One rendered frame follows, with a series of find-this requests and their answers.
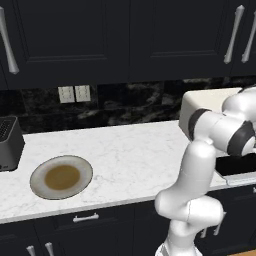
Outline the black lower cupboard door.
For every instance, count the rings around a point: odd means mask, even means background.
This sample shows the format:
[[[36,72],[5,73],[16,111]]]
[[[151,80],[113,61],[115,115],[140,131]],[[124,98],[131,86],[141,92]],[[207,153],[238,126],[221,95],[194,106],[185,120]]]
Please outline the black lower cupboard door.
[[[165,241],[170,220],[157,214],[154,201],[135,205],[133,256],[155,256]]]
[[[37,238],[7,238],[0,240],[0,256],[31,256],[27,250],[28,246],[33,246],[36,256],[43,256]]]
[[[61,231],[54,235],[40,237],[45,247],[51,243],[54,256],[133,256],[133,224],[113,223],[97,227]]]
[[[211,191],[226,213],[219,234],[218,226],[207,228],[205,238],[199,232],[195,244],[203,256],[229,256],[256,249],[256,184]]]

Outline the dark grey toaster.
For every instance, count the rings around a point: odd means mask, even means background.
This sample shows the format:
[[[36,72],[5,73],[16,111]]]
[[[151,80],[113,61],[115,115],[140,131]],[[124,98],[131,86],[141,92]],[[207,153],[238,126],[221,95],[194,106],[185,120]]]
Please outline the dark grey toaster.
[[[0,117],[0,172],[14,171],[25,146],[16,116]]]

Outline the grey plate with brown centre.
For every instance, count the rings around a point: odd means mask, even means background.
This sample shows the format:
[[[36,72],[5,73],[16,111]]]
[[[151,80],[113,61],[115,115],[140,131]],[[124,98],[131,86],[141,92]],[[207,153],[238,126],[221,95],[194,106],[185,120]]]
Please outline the grey plate with brown centre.
[[[92,178],[93,168],[87,160],[63,155],[40,164],[31,174],[30,188],[40,198],[61,200],[82,192]]]

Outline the black drawer front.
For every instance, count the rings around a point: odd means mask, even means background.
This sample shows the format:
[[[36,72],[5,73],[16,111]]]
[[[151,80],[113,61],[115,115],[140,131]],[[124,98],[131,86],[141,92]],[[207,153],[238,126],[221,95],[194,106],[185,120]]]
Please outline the black drawer front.
[[[76,215],[78,217],[87,217],[94,213],[99,215],[99,219],[78,223],[73,222],[73,218]],[[39,218],[34,220],[34,227],[40,236],[97,228],[109,228],[111,231],[123,234],[133,229],[133,219],[134,206],[127,204]]]

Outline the white wall socket plate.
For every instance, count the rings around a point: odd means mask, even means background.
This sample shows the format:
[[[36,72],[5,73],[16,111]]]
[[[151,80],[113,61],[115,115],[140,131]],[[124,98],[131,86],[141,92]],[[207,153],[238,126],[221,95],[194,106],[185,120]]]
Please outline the white wall socket plate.
[[[72,86],[58,88],[59,99],[61,103],[74,103],[74,91]]]
[[[79,85],[75,87],[75,95],[77,102],[90,102],[90,86],[89,85]]]

